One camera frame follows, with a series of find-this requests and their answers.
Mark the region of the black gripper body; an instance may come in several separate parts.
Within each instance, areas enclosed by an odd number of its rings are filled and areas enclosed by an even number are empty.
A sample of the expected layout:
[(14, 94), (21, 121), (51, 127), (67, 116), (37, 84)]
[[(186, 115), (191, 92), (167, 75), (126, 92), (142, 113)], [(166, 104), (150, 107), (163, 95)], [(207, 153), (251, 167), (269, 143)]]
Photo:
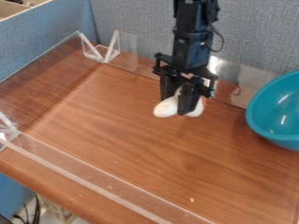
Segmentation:
[(219, 76), (211, 72), (206, 65), (197, 66), (194, 68), (179, 68), (173, 63), (173, 57), (170, 55), (162, 54), (161, 52), (155, 55), (155, 65), (154, 73), (162, 77), (165, 74), (173, 76), (182, 76), (182, 84), (186, 81), (203, 81), (201, 87), (201, 95), (211, 98), (215, 93), (217, 81)]

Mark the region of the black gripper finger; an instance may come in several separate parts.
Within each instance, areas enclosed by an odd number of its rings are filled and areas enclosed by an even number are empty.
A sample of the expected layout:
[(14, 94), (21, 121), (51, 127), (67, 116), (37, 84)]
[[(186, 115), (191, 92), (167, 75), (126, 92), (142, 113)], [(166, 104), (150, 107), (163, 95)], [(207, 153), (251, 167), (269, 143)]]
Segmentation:
[(179, 93), (178, 114), (181, 116), (199, 116), (203, 112), (202, 88), (203, 81), (186, 81)]
[(181, 95), (182, 84), (183, 84), (182, 76), (173, 76), (173, 75), (165, 74), (161, 77), (162, 100), (166, 100), (167, 98), (173, 96)]

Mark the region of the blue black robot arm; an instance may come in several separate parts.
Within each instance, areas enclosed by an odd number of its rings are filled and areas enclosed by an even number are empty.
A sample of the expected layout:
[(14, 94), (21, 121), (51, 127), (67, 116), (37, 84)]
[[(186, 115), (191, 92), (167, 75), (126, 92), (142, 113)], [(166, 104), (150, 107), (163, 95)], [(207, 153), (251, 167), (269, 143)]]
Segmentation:
[(161, 77), (162, 101), (157, 117), (197, 117), (205, 110), (203, 99), (214, 97), (219, 76), (209, 69), (214, 34), (219, 20), (218, 0), (174, 0), (175, 27), (173, 54), (155, 55), (154, 73)]

